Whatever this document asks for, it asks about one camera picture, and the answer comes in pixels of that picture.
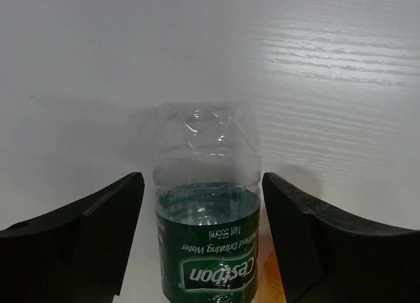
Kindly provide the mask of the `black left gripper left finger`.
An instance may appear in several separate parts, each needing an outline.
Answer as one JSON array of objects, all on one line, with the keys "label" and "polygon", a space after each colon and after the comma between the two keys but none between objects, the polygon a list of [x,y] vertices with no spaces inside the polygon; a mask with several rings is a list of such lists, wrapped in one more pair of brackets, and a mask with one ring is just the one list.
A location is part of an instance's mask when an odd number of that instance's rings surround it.
[{"label": "black left gripper left finger", "polygon": [[1,230],[1,301],[112,302],[121,293],[143,195],[144,178],[132,172]]}]

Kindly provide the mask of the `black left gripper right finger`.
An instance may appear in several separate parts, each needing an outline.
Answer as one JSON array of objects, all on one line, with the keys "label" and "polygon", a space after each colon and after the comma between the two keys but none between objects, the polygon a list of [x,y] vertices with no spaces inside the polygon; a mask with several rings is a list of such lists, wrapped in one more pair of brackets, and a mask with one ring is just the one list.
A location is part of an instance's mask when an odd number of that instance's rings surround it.
[{"label": "black left gripper right finger", "polygon": [[419,232],[356,216],[267,172],[262,189],[288,302],[418,302]]}]

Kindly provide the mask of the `green label clear bottle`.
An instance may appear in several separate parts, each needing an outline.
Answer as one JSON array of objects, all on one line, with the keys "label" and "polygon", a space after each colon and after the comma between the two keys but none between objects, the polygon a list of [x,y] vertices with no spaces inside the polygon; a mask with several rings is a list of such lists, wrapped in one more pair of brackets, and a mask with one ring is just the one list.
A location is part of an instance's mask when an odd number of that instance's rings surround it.
[{"label": "green label clear bottle", "polygon": [[161,288],[170,302],[251,302],[261,157],[248,103],[170,103],[156,129]]}]

